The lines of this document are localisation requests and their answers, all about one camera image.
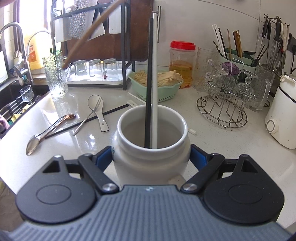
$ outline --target dish drying rack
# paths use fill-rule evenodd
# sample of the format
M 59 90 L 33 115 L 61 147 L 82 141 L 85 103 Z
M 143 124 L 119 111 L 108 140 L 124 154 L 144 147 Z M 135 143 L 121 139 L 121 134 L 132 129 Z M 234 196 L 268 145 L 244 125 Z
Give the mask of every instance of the dish drying rack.
M 51 29 L 54 28 L 54 20 L 56 20 L 56 19 L 71 17 L 73 14 L 87 12 L 87 11 L 91 11 L 94 9 L 105 9 L 105 8 L 109 7 L 110 4 L 112 4 L 112 2 L 99 4 L 99 5 L 95 5 L 95 6 L 91 6 L 91 7 L 86 7 L 86 8 L 74 10 L 74 11 L 59 15 L 59 16 L 55 16 L 53 14 L 53 8 L 56 5 L 56 1 L 57 0 L 53 0 L 52 6 L 51 6 L 51 13 L 52 13 L 51 20 L 50 20 Z M 127 89 L 129 79 L 126 78 L 126 69 L 128 69 L 128 67 L 130 65 L 132 65 L 132 72 L 135 72 L 135 62 L 131 61 L 131 45 L 130 45 L 130 42 L 131 42 L 131 5 L 130 5 L 130 3 L 131 3 L 130 0 L 127 0 L 124 3 L 122 3 L 122 5 L 121 5 L 121 34 L 120 34 L 121 35 L 121 39 L 120 39 L 121 40 L 121 43 L 120 43 L 121 59 L 120 59 L 120 61 L 122 63 L 122 81 L 123 81 L 123 83 L 120 85 L 72 84 L 71 87 L 83 87 L 83 88 L 105 87 L 105 88 L 122 88 L 123 90 Z M 51 38 L 52 38 L 53 52 L 55 53 L 56 46 L 55 46 L 55 41 L 54 41 L 54 31 L 51 31 Z
M 232 61 L 236 60 L 242 63 L 243 67 L 237 75 L 235 86 L 238 83 L 239 76 L 244 68 L 244 63 L 237 60 L 231 60 L 231 71 L 229 80 L 232 74 Z M 210 121 L 226 128 L 241 128 L 248 122 L 247 114 L 244 111 L 246 103 L 249 100 L 255 99 L 255 95 L 247 93 L 244 98 L 240 98 L 230 89 L 230 82 L 226 86 L 219 86 L 214 81 L 207 81 L 207 95 L 200 97 L 196 106 L 198 110 Z

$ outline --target scissors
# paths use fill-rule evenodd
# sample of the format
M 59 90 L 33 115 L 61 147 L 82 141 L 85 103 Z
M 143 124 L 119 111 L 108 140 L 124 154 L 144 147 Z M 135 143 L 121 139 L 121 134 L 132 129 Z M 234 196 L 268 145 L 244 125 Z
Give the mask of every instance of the scissors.
M 287 54 L 289 36 L 290 36 L 290 26 L 286 23 L 281 23 L 281 38 L 283 41 L 283 55 L 281 57 L 281 63 L 280 63 L 281 69 L 284 68 L 285 62 L 286 62 L 286 54 Z

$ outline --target cooking oil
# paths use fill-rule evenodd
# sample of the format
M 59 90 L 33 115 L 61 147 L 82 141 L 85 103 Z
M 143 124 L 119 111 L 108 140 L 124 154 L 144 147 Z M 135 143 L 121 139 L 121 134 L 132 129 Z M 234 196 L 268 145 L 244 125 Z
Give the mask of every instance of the cooking oil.
M 192 85 L 192 64 L 183 60 L 175 60 L 170 63 L 170 71 L 176 70 L 183 78 L 181 89 Z

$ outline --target green plastic basket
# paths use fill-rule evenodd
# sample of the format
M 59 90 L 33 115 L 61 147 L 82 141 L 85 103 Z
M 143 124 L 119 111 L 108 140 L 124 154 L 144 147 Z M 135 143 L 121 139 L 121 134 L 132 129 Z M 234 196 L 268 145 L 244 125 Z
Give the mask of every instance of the green plastic basket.
M 137 81 L 134 80 L 136 72 L 131 73 L 129 75 L 129 78 L 131 79 L 131 86 L 133 90 L 137 93 L 141 99 L 146 101 L 146 92 L 147 92 L 147 87 L 139 84 Z M 172 99 L 176 93 L 178 92 L 180 85 L 183 83 L 175 84 L 173 86 L 163 86 L 163 87 L 158 87 L 157 88 L 157 97 L 158 97 L 158 102 L 162 102 L 168 99 Z

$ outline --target label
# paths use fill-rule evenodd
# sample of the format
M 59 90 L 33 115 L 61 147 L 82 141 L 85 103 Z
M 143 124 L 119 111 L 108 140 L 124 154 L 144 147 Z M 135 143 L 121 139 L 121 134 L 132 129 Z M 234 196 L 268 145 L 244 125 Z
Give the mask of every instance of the label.
M 36 62 L 37 59 L 36 59 L 36 53 L 35 53 L 35 50 L 34 50 L 34 47 L 33 45 L 30 45 L 30 48 L 29 48 L 29 59 L 28 61 L 31 63 L 31 62 Z

